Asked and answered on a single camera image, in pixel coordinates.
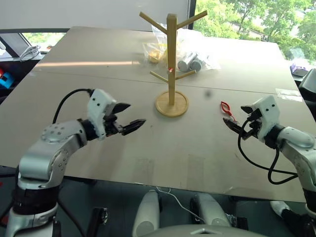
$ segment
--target plastic bag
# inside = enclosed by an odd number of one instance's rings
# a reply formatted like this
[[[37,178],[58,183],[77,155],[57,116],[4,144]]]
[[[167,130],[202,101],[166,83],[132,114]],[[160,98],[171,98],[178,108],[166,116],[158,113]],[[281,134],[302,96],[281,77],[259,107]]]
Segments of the plastic bag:
[[[167,67],[167,35],[155,26],[152,30],[158,43],[143,44],[145,59]],[[216,55],[206,44],[202,33],[182,28],[177,31],[176,65],[177,70],[182,72],[220,69]]]

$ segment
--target white tabletop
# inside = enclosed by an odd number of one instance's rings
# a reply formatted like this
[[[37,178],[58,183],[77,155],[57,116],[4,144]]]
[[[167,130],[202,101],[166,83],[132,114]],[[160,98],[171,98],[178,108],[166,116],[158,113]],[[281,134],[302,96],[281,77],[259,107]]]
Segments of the white tabletop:
[[[221,193],[253,198],[305,201],[299,181],[271,185],[267,171],[244,160],[237,148],[237,134],[223,123],[220,101],[230,104],[239,122],[246,119],[240,109],[265,93],[177,86],[189,99],[188,111],[166,118],[154,107],[155,98],[167,85],[153,80],[111,79],[64,73],[30,72],[0,106],[0,164],[15,167],[24,152],[52,121],[60,100],[76,88],[100,88],[119,102],[132,106],[118,114],[127,124],[146,119],[137,131],[104,141],[92,141],[71,158],[66,175],[127,183]],[[86,118],[88,96],[78,93],[67,100],[58,121]],[[316,125],[304,102],[276,98],[280,122],[316,134]],[[255,162],[270,166],[274,151],[255,138],[242,144]],[[277,168],[294,171],[280,156]],[[274,174],[274,179],[285,175]]]
[[[73,27],[34,68],[37,72],[76,74],[163,83],[150,70],[167,77],[166,69],[144,63],[142,43],[156,42],[151,32]],[[199,72],[178,85],[276,94],[297,90],[277,44],[209,38],[208,49],[220,70]]]

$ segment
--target white wall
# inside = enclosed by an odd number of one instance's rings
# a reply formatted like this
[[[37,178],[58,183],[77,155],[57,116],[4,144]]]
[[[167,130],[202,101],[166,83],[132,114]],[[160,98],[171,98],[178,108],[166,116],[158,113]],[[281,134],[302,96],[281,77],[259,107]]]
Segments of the white wall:
[[[2,0],[0,29],[70,28],[92,26],[151,30],[142,11],[166,23],[168,13],[187,19],[188,0]]]

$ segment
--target wooden mug tree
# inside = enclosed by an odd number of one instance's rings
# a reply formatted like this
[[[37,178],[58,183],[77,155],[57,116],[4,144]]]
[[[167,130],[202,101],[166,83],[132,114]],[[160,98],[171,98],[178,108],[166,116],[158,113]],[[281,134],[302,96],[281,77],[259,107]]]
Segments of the wooden mug tree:
[[[156,99],[155,105],[157,110],[165,116],[171,118],[178,117],[187,111],[189,101],[184,94],[182,94],[179,91],[175,91],[175,81],[177,79],[184,78],[186,76],[194,74],[196,73],[196,71],[194,70],[188,73],[184,73],[180,76],[176,76],[177,30],[206,16],[207,11],[201,12],[200,14],[193,16],[179,24],[177,24],[176,14],[168,14],[167,29],[159,25],[145,13],[140,12],[139,15],[167,35],[168,80],[153,71],[150,71],[150,74],[168,83],[168,91],[164,92]]]

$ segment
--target robotic arm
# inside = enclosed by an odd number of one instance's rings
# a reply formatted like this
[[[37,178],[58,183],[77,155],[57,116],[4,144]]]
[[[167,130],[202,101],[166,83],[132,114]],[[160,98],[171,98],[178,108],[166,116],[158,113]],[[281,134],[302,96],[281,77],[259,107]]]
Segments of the robotic arm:
[[[40,139],[19,163],[5,237],[14,237],[20,230],[36,227],[41,227],[41,236],[59,236],[60,226],[54,218],[59,185],[70,156],[88,141],[103,140],[116,133],[124,136],[141,127],[145,119],[135,120],[127,126],[116,122],[115,114],[129,106],[117,103],[111,95],[95,89],[88,102],[87,120],[55,123],[43,130]]]
[[[304,191],[306,210],[316,220],[316,136],[280,125],[280,111],[273,96],[262,98],[250,106],[242,106],[241,109],[249,114],[242,127],[226,118],[223,119],[225,124],[243,140],[254,136],[268,147],[279,149],[292,162]],[[248,122],[251,130],[245,132]]]

